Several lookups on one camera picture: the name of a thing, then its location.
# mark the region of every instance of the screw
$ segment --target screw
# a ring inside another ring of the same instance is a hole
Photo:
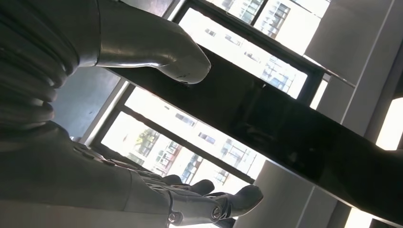
[[[171,213],[171,214],[169,214],[169,216],[168,216],[168,221],[169,221],[170,223],[173,223],[173,222],[175,222],[175,218],[176,218],[175,214],[174,214],[174,213]]]
[[[218,219],[221,216],[221,208],[220,207],[214,208],[213,212],[211,213],[211,216],[213,217],[213,219]]]

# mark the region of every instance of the black window frame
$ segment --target black window frame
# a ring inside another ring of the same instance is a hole
[[[309,106],[316,95],[317,89],[319,88],[325,73],[330,76],[334,76],[334,74],[323,67],[312,63],[308,59],[295,53],[294,51],[280,44],[278,41],[270,38],[253,27],[267,2],[268,0],[263,1],[253,21],[250,24],[247,24],[239,18],[229,15],[225,10],[217,7],[213,3],[205,0],[187,0],[173,18],[173,22],[179,24],[186,12],[189,9],[193,9],[230,30],[231,32],[237,34],[238,36],[246,39],[248,42],[267,51],[274,57],[284,61],[287,64],[290,64],[290,66],[296,70],[305,73],[307,75],[307,79],[302,86],[297,100]]]

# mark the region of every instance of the window frame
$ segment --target window frame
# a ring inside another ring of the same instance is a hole
[[[187,148],[189,151],[193,152],[194,154],[202,157],[203,159],[208,160],[209,162],[213,163],[214,165],[218,166],[219,168],[227,171],[229,174],[234,175],[235,177],[239,178],[240,180],[253,184],[255,180],[248,176],[247,174],[243,173],[242,171],[238,170],[235,167],[232,167],[231,165],[227,164],[226,162],[222,161],[220,158],[215,157],[214,155],[211,155],[207,153],[206,151],[200,149],[199,147],[189,143],[182,137],[172,133],[171,131],[165,129],[164,127],[158,125],[157,123],[147,119],[143,115],[135,112],[131,108],[125,105],[126,101],[129,99],[130,95],[136,88],[135,85],[130,84],[125,92],[123,92],[121,98],[117,102],[116,106],[113,108],[111,114],[105,121],[105,123],[102,125],[100,128],[98,134],[95,136],[94,140],[91,143],[91,147],[97,150],[98,153],[105,157],[110,157],[110,154],[117,154],[118,152],[115,152],[111,149],[109,149],[107,146],[102,144],[102,140],[105,137],[105,135],[108,133],[109,129],[115,122],[116,118],[119,116],[120,113],[127,114],[134,118],[135,120],[142,122],[144,125],[147,127],[153,129],[154,131],[158,132],[159,134],[164,135],[168,139],[174,141],[177,143],[179,146]],[[137,163],[134,161],[131,161],[129,159],[124,159],[123,162],[129,163],[129,164],[135,164],[135,166],[138,166]]]
[[[268,0],[263,1],[253,21],[250,24],[247,24],[241,19],[230,15],[225,10],[219,8],[213,3],[205,0],[188,0],[179,9],[178,13],[173,18],[173,22],[179,24],[186,12],[189,9],[193,9],[235,33],[236,35],[246,39],[257,47],[267,51],[274,57],[284,61],[287,64],[290,64],[290,66],[296,70],[305,73],[307,75],[307,79],[301,88],[297,100],[306,106],[309,106],[315,97],[316,91],[318,90],[325,73],[331,76],[334,74],[323,67],[312,63],[308,59],[295,53],[294,51],[280,44],[278,41],[275,41],[253,27],[267,2]]]

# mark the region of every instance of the robot statue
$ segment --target robot statue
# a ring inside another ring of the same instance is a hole
[[[212,193],[105,159],[51,122],[77,67],[155,67],[202,81],[211,65],[177,25],[113,0],[0,0],[0,227],[164,228],[243,215],[249,185]]]

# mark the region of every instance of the window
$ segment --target window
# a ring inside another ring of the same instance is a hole
[[[263,0],[207,0],[228,13],[250,24]]]
[[[140,159],[139,157],[137,157],[136,155],[129,153],[129,155],[127,156],[128,159],[136,162],[139,165],[143,165],[144,164],[144,160]]]
[[[199,137],[206,140],[207,142],[214,144],[215,143],[215,139],[211,138],[210,136],[203,134],[203,133],[199,133]]]
[[[403,134],[403,98],[394,99],[389,106],[376,145],[384,150],[398,148]]]
[[[227,177],[229,174],[230,173],[228,173],[227,171],[222,170],[222,169],[220,171],[218,171],[214,177],[216,180],[216,183],[218,182],[218,183],[224,184],[225,181],[227,180]]]
[[[246,51],[246,52],[244,53],[244,55],[246,55],[246,56],[248,56],[249,58],[255,60],[255,61],[258,62],[258,63],[260,63],[259,57],[253,56],[252,53]]]
[[[278,13],[279,15],[282,12],[286,13],[289,11],[286,7],[281,7],[279,10],[281,11]],[[200,27],[193,26],[190,22],[197,22],[201,25],[214,27],[219,34],[227,34],[228,36],[225,36],[223,39],[220,39],[218,36],[215,39],[209,39],[206,37],[208,35],[206,35],[203,30],[200,32]],[[289,85],[279,84],[280,86],[278,88],[293,98],[298,97],[307,78],[305,73],[296,70],[281,59],[274,57],[243,38],[237,39],[240,44],[234,46],[233,42],[228,42],[234,37],[232,35],[234,34],[233,32],[193,9],[189,9],[186,12],[179,25],[181,25],[199,45],[204,46],[254,76],[265,80],[267,83],[270,84],[273,77],[277,78],[277,80],[283,84],[289,80]]]
[[[175,117],[180,119],[180,120],[182,120],[184,123],[186,123],[189,126],[193,127],[196,124],[193,120],[189,119],[188,117],[186,117],[186,116],[184,116],[182,114],[177,113],[175,115]]]
[[[145,91],[141,88],[136,87],[134,89],[132,94],[127,99],[125,105],[134,110],[135,112],[138,112],[139,114],[145,116],[147,119],[159,124],[161,127],[178,135],[179,137],[183,138],[189,143],[221,159],[227,164],[232,165],[234,168],[249,175],[252,178],[257,178],[261,168],[263,167],[265,160],[267,159],[260,153],[232,139],[226,134],[211,128],[205,123],[198,121],[196,118],[192,116],[188,116],[188,118],[192,118],[193,121],[197,123],[195,124],[194,127],[190,128],[186,124],[178,124],[175,121],[178,119],[175,114],[181,113],[181,111],[173,106],[170,106],[171,111],[175,113],[172,115],[162,114],[161,112],[148,111],[148,110],[160,110],[159,106],[163,107],[164,105],[167,105],[167,103],[161,100],[160,98],[154,96],[150,92]],[[165,147],[158,149],[156,152],[153,151],[151,153],[156,153],[157,154],[155,155],[156,158],[157,156],[159,156],[158,152],[164,151],[164,149]],[[189,161],[191,161],[192,156],[189,156],[185,159],[180,158],[181,154],[183,153],[179,152],[179,155],[176,157],[173,163],[175,164],[177,162],[182,161],[183,166],[182,168],[185,169]],[[192,169],[191,167],[188,168],[188,172],[186,172],[186,175],[183,176],[183,180],[187,180],[188,177],[191,178],[192,175],[191,173],[194,173],[190,171],[191,169]]]
[[[224,191],[235,194],[248,185],[232,174],[224,175],[226,181],[217,181],[216,178],[221,178],[217,177],[220,167],[159,133],[160,136],[156,139],[148,156],[144,157],[133,148],[136,145],[136,139],[148,129],[150,129],[148,132],[156,132],[130,115],[120,112],[101,143],[130,159],[143,160],[140,162],[141,166],[161,176],[176,174],[188,184],[195,184],[203,179],[211,180],[215,183],[215,192]]]
[[[215,32],[211,31],[210,29],[206,28],[205,32],[207,34],[209,34],[210,36],[214,37],[215,36]]]
[[[202,161],[203,158],[200,157],[199,155],[194,154],[192,156],[188,165],[186,166],[185,170],[180,176],[183,183],[189,184],[192,181],[192,178],[195,175]]]
[[[323,94],[325,93],[326,87],[327,87],[328,82],[326,80],[322,80],[320,83],[319,88],[316,91],[315,97],[311,102],[310,107],[314,110],[317,109],[320,99],[322,99]]]
[[[136,140],[135,149],[145,157],[148,156],[160,134],[152,129],[145,129]]]
[[[281,26],[283,25],[290,8],[284,4],[280,4],[274,14],[265,17],[260,23],[260,31],[269,37],[275,39]]]

